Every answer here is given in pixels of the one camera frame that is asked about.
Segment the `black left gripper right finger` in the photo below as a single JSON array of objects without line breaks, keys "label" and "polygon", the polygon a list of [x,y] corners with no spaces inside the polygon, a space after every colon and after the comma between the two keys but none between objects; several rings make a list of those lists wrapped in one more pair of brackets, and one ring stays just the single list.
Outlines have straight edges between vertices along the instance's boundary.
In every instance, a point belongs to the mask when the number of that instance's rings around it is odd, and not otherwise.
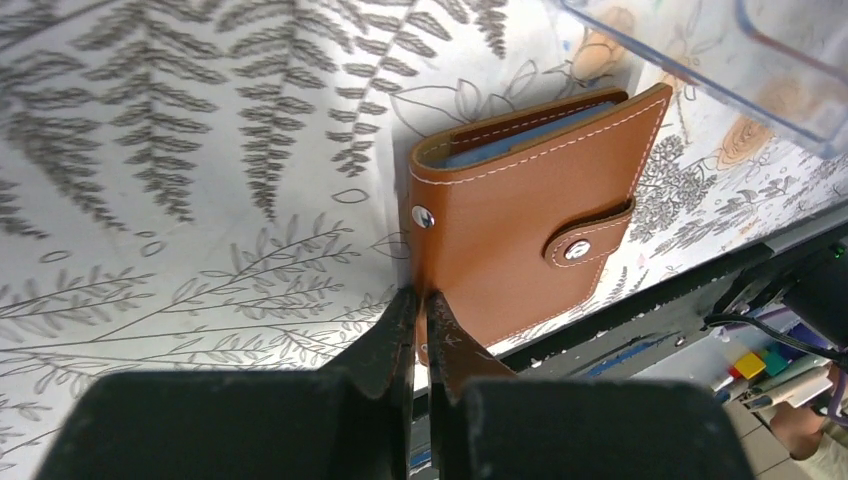
[{"label": "black left gripper right finger", "polygon": [[522,378],[426,303],[433,465],[443,479],[750,479],[723,407],[684,382]]}]

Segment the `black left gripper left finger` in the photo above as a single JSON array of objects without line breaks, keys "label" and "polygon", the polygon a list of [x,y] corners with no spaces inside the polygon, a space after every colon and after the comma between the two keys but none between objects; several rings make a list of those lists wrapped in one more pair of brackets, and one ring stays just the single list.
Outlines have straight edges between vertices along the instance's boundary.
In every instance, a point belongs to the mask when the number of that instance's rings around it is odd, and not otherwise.
[{"label": "black left gripper left finger", "polygon": [[84,394],[40,479],[404,479],[414,322],[399,290],[376,324],[301,371],[138,371]]}]

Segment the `brown leather card holder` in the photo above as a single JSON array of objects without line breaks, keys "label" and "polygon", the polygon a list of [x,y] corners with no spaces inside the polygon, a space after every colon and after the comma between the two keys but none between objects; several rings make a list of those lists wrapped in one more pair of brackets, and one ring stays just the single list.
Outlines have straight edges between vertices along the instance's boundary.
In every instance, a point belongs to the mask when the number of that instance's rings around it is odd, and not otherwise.
[{"label": "brown leather card holder", "polygon": [[407,160],[413,283],[485,347],[594,294],[672,97],[604,88],[459,125]]}]

